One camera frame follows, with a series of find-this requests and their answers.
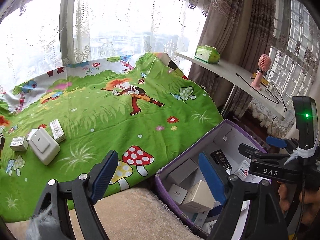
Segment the beige carpet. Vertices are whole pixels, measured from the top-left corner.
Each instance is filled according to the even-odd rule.
[[[94,207],[110,240],[199,240],[141,185],[106,197]],[[83,240],[74,210],[70,217],[76,239]],[[27,221],[7,226],[18,240],[25,238]]]

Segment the green cartoon blanket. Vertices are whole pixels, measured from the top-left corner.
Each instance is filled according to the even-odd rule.
[[[58,119],[66,140],[45,166],[12,138]],[[222,121],[211,98],[152,53],[67,65],[0,94],[0,215],[27,220],[49,179],[88,172],[110,149],[119,163],[105,196],[156,173]]]

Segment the green tissue box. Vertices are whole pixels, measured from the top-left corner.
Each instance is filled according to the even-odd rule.
[[[207,63],[219,63],[220,54],[216,51],[216,48],[204,45],[198,46],[195,58]]]

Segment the purple storage box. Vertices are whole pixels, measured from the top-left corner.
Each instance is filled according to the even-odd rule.
[[[251,147],[255,147],[258,150],[266,153],[262,146],[259,145],[243,129],[241,129],[239,126],[237,126],[235,123],[229,120],[224,120],[215,128],[206,133],[189,149],[184,151],[177,158],[175,158],[173,161],[161,168],[156,173],[156,190],[161,200],[169,206],[173,213],[175,213],[182,220],[183,223],[190,227],[193,230],[193,232],[201,238],[205,239],[209,234],[203,231],[199,226],[195,225],[188,218],[188,216],[180,210],[179,206],[177,206],[177,204],[169,196],[168,191],[172,183],[166,180],[167,176],[170,172],[175,170],[187,159],[191,158],[194,162],[198,164],[199,153],[211,153],[219,149],[223,151],[233,169],[236,169],[243,160],[246,160],[250,163],[251,160],[241,155],[238,151],[238,146],[241,143],[245,143]],[[187,177],[182,183],[179,184],[179,186],[188,190],[192,186],[193,175],[194,174],[191,174],[189,177]],[[259,183],[261,179],[264,178],[252,176],[249,174],[245,181]],[[241,212],[232,240],[240,239],[244,228],[245,220],[248,214],[248,209],[249,208],[246,208],[244,211]]]

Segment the white shelf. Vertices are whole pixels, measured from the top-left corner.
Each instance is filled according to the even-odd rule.
[[[194,58],[191,55],[185,54],[183,52],[182,53],[176,52],[175,54],[178,57],[182,57],[201,67],[204,67],[210,70],[211,72],[214,72],[217,75],[225,78],[229,82],[235,84],[237,87],[247,92],[250,96],[260,101],[264,106],[270,109],[272,113],[275,114],[277,117],[279,117],[281,120],[284,120],[285,118],[284,107],[283,107],[283,104],[280,102],[280,100],[279,100],[279,104],[273,103],[272,101],[276,101],[276,99],[270,96],[269,93],[265,92],[262,89],[261,91],[259,91],[259,93],[261,94],[259,94],[255,89],[253,89],[250,85],[248,85],[248,84],[251,84],[253,81],[251,79],[252,73],[250,73],[249,71],[239,67],[238,65],[227,62],[223,59],[220,59],[218,64],[209,64],[202,60]],[[243,77],[248,84],[241,77],[237,76],[236,73],[238,73],[241,77]]]

